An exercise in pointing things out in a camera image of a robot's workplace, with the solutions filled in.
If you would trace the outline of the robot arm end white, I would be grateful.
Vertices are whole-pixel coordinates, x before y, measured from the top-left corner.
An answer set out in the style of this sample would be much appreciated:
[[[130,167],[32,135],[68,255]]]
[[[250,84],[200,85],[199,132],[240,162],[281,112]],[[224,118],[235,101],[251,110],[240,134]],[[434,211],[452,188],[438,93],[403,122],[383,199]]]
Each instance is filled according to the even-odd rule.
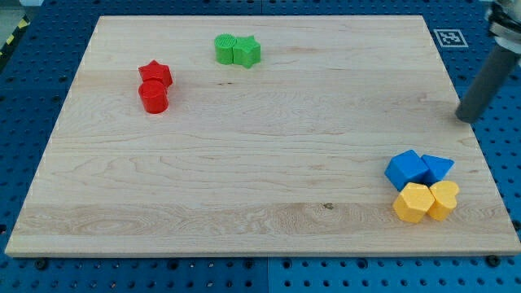
[[[486,11],[488,33],[506,50],[520,54],[520,0],[493,0]]]

